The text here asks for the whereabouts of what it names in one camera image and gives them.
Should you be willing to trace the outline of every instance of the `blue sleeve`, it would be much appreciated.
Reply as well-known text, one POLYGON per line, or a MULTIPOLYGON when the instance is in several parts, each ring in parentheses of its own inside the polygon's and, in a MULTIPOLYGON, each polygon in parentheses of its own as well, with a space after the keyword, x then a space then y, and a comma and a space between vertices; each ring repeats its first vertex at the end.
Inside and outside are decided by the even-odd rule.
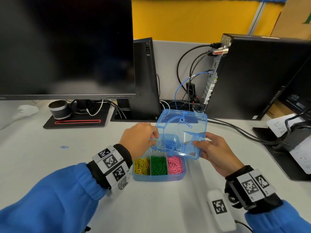
POLYGON ((105 193, 85 163, 57 170, 0 211, 0 232, 81 233, 105 193))
POLYGON ((245 214, 245 219, 254 233, 310 233, 311 224, 299 216, 287 201, 266 213, 245 214))

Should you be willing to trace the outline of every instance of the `desk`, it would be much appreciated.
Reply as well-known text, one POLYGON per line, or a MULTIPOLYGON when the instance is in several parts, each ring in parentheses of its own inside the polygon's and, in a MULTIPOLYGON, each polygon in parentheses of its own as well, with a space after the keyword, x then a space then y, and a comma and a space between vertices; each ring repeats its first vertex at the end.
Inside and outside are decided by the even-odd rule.
MULTIPOLYGON (((46 101, 30 118, 16 121, 0 131, 0 208, 22 198, 41 178, 51 172, 89 162, 108 145, 117 143, 123 131, 134 123, 107 121, 104 128, 51 129, 42 126, 50 117, 46 101)), ((251 131, 266 127, 264 121, 229 121, 251 131)), ((272 160, 264 146, 239 135, 225 126, 208 124, 207 130, 223 136, 233 152, 245 164, 259 168, 301 216, 311 222, 311 186, 290 181, 272 160)), ((96 232, 178 232, 216 233, 205 200, 208 190, 224 189, 225 180, 206 160, 187 161, 187 174, 181 181, 136 182, 130 180, 115 197, 104 197, 90 222, 96 232)), ((235 219, 245 222, 244 210, 231 208, 235 219)), ((247 229, 237 226, 236 232, 247 229)))

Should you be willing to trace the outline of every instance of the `white cable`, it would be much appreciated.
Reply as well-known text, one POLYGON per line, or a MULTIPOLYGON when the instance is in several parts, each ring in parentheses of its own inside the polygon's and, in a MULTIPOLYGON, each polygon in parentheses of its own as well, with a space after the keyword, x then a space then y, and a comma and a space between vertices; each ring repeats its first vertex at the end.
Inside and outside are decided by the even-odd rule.
POLYGON ((167 106, 169 107, 169 109, 171 109, 171 107, 169 106, 169 104, 168 104, 166 101, 162 101, 162 102, 166 103, 167 106))
POLYGON ((125 117, 125 119, 127 119, 121 108, 120 108, 120 110, 121 110, 123 116, 125 117))
POLYGON ((161 105, 163 106, 163 108, 165 109, 164 105, 162 104, 162 102, 160 101, 161 105))
POLYGON ((102 99, 102 100, 101 100, 101 105, 100 105, 100 107, 99 107, 99 110, 98 110, 95 114, 90 114, 89 109, 86 109, 86 111, 88 112, 89 115, 95 116, 96 114, 99 113, 99 111, 100 111, 101 108, 103 107, 103 103, 104 103, 104 100, 102 99))

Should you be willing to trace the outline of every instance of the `monitor screen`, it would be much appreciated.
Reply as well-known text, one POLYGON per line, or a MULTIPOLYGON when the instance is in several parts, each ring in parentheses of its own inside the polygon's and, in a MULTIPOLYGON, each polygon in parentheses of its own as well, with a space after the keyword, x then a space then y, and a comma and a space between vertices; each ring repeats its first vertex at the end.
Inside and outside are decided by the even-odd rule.
POLYGON ((135 94, 130 0, 0 0, 0 99, 135 94))

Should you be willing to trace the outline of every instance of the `person's right hand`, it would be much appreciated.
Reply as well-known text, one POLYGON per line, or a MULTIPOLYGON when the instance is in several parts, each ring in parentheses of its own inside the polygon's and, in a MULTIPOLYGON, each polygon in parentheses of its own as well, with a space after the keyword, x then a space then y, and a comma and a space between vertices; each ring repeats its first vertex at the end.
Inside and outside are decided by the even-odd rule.
POLYGON ((203 150, 201 157, 207 159, 223 177, 243 168, 245 165, 235 156, 223 137, 207 132, 211 141, 194 141, 195 147, 203 150))

